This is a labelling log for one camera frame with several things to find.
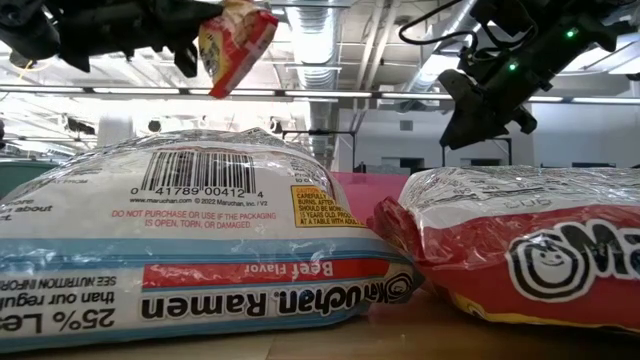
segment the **red ramen package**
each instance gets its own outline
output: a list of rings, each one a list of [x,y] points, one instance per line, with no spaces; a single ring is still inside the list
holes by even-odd
[[[262,129],[127,140],[0,201],[0,352],[335,324],[421,279]]]
[[[469,314],[640,332],[638,170],[425,171],[369,225]]]
[[[200,58],[211,76],[209,93],[224,98],[267,50],[278,19],[250,0],[225,0],[218,17],[200,25]]]

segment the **yellow warning label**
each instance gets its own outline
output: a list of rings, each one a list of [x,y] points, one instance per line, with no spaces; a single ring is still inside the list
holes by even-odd
[[[315,186],[291,186],[296,227],[365,227]]]

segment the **smiley face logo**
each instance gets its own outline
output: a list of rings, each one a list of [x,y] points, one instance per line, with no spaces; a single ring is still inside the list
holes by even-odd
[[[589,261],[553,231],[514,240],[506,258],[516,289],[532,300],[569,301],[585,294],[593,281]]]

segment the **wooden table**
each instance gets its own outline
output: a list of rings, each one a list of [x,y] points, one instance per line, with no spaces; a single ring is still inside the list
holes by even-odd
[[[640,337],[476,320],[417,293],[321,329],[191,337],[12,354],[15,360],[636,359]]]

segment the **barcode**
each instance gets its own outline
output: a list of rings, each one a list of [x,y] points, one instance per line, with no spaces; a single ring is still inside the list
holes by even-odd
[[[154,152],[140,189],[155,191],[162,187],[236,188],[255,194],[253,158],[230,153]]]

